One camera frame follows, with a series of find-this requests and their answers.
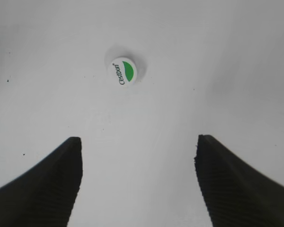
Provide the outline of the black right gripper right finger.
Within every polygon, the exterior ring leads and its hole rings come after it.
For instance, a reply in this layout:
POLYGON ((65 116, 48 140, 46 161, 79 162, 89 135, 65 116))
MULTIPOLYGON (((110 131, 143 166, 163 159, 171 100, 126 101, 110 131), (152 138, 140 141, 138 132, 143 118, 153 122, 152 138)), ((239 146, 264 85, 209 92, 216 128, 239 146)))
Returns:
POLYGON ((214 227, 284 227, 284 186, 211 135, 199 135, 195 172, 214 227))

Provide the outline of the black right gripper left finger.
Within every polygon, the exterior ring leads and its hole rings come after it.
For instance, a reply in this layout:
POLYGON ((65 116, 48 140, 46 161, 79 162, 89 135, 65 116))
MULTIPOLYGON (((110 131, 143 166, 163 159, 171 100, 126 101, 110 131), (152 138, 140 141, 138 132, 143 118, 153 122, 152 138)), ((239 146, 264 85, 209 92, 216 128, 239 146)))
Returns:
POLYGON ((70 137, 0 187, 0 227, 66 227, 83 177, 82 144, 70 137))

